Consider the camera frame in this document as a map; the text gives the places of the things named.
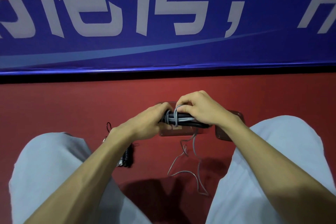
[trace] floor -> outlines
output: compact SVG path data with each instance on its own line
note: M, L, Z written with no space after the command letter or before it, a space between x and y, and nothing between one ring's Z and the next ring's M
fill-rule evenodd
M335 85L336 73L0 85L2 223L11 223L8 181L13 165L33 137L67 131L85 138L94 150L107 135L107 121L117 126L149 106L177 101L196 90L242 112L247 125L284 114L304 119L321 136L335 178ZM133 167L119 167L113 173L124 193L155 223L204 223L235 149L233 143L216 139L214 128L197 136L196 150L204 160L201 179L211 194L205 197L197 193L192 175L167 177L182 152L183 138L157 136L137 142ZM196 168L195 158L184 157L174 171Z

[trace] pant leg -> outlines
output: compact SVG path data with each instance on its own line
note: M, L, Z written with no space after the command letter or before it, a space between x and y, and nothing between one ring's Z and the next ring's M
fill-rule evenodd
M90 155L83 139L67 133L47 133L31 140L9 182L13 224L25 222ZM99 204L99 223L150 222L111 178Z
M336 194L321 138L307 123L297 117L279 116L251 129ZM238 149L218 184L206 223L283 223Z

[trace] person's left hand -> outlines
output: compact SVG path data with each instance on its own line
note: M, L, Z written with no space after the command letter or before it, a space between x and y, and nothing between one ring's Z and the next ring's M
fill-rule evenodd
M118 126L117 129L131 132L134 141L152 138L160 130L172 129L171 125L159 122L168 109L174 111L168 102L149 107L137 116Z

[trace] person's right hand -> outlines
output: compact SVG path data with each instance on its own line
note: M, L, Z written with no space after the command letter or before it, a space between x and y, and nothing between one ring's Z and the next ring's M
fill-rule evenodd
M178 112L189 113L196 120L210 125L224 126L228 121L238 118L238 116L224 109L203 90L180 97L176 106L181 104L186 105L180 106L177 109Z

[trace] black jump rope handle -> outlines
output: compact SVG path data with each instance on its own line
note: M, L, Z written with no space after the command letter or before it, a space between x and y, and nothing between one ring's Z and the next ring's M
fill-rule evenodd
M165 111L165 113L162 116L162 119L160 121L164 122L164 123L168 123L166 122L166 114L167 114L168 110ZM169 118L174 118L174 113L170 111ZM193 118L189 113L183 113L183 112L178 112L177 113L177 117L178 118ZM175 126L175 121L170 121L168 124ZM179 121L178 125L180 126L189 126L189 127L197 127L197 128L209 128L210 125L199 122L197 120L190 120L190 121Z

